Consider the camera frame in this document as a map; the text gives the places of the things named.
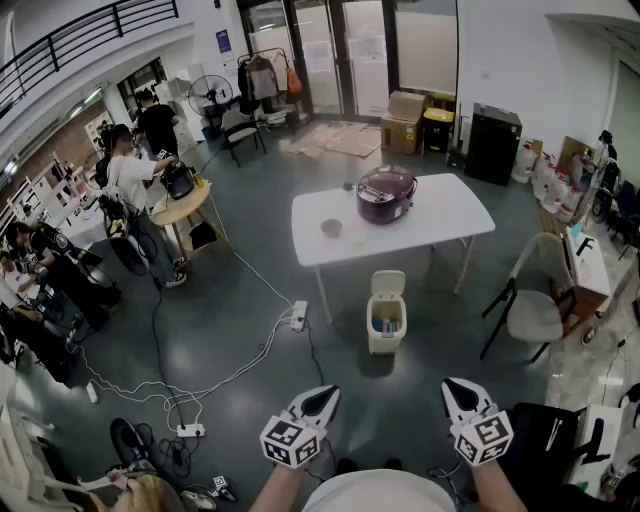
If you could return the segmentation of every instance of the cardboard box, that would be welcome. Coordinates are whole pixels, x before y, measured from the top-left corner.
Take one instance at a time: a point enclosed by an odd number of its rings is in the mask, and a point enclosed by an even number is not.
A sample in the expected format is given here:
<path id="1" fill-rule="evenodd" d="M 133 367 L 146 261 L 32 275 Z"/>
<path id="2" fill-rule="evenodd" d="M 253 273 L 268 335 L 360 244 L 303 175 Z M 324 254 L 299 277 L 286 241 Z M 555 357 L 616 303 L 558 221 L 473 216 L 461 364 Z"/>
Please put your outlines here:
<path id="1" fill-rule="evenodd" d="M 395 119 L 389 115 L 380 120 L 382 149 L 411 155 L 416 152 L 420 143 L 420 120 L 413 121 Z"/>
<path id="2" fill-rule="evenodd" d="M 422 116 L 426 102 L 427 97 L 424 94 L 395 91 L 389 96 L 387 115 L 394 119 L 415 121 Z"/>

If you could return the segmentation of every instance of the power strip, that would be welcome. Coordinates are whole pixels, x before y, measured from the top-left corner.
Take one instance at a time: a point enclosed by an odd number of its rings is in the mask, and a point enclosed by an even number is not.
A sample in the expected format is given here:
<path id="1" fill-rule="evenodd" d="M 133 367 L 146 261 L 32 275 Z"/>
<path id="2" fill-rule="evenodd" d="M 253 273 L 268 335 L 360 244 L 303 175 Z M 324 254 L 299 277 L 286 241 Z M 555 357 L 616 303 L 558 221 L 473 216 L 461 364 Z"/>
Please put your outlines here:
<path id="1" fill-rule="evenodd" d="M 307 301 L 297 300 L 291 313 L 291 328 L 296 332 L 304 330 L 304 322 L 307 319 Z"/>
<path id="2" fill-rule="evenodd" d="M 202 437 L 204 436 L 204 425 L 201 423 L 190 423 L 185 425 L 178 425 L 178 436 L 180 437 Z"/>

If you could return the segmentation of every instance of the white chair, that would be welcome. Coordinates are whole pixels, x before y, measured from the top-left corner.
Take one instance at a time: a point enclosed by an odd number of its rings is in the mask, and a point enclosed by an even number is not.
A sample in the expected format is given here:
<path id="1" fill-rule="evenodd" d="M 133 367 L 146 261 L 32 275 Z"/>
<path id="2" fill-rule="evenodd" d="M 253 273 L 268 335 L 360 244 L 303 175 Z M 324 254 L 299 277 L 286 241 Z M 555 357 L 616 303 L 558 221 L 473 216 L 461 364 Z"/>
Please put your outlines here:
<path id="1" fill-rule="evenodd" d="M 554 287 L 562 292 L 558 299 L 554 300 L 542 292 L 519 289 L 518 274 L 523 268 L 538 271 L 552 279 Z M 558 306 L 567 298 L 571 298 L 571 303 L 561 315 Z M 509 274 L 506 288 L 482 313 L 482 318 L 503 300 L 507 301 L 507 306 L 482 349 L 480 359 L 484 359 L 502 324 L 506 323 L 513 338 L 529 343 L 543 343 L 531 360 L 534 363 L 549 343 L 562 338 L 563 324 L 577 303 L 573 279 L 565 263 L 564 248 L 558 237 L 550 233 L 539 233 L 529 240 Z"/>
<path id="2" fill-rule="evenodd" d="M 258 139 L 260 139 L 262 150 L 265 155 L 267 154 L 258 126 L 251 116 L 247 116 L 237 110 L 227 110 L 222 115 L 222 133 L 224 134 L 227 148 L 229 148 L 231 156 L 238 167 L 240 167 L 240 161 L 233 151 L 233 146 L 237 146 L 247 137 L 251 137 L 253 135 L 253 142 L 255 142 L 256 149 L 258 149 Z"/>

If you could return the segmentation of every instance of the poster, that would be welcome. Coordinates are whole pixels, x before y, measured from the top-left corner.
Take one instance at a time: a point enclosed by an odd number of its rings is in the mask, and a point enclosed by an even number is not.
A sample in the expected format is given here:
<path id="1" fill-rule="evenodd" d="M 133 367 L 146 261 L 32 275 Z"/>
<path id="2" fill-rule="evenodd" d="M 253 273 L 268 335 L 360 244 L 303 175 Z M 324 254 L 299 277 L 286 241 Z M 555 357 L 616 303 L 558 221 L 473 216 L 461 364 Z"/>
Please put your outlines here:
<path id="1" fill-rule="evenodd" d="M 233 56 L 233 52 L 231 51 L 231 41 L 229 41 L 229 33 L 226 30 L 216 32 L 216 40 L 218 41 L 218 48 L 220 49 L 222 62 L 233 62 L 235 58 Z"/>

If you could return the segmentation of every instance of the railing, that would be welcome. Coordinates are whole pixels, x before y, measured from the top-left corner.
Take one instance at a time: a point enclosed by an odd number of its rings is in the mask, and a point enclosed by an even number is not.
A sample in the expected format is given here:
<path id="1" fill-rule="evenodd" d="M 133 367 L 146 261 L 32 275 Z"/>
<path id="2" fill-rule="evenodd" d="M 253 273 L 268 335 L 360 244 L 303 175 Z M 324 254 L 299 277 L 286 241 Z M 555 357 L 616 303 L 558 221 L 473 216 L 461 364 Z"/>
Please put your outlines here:
<path id="1" fill-rule="evenodd" d="M 119 0 L 39 39 L 0 68 L 0 118 L 45 78 L 109 41 L 178 17 L 175 0 Z"/>

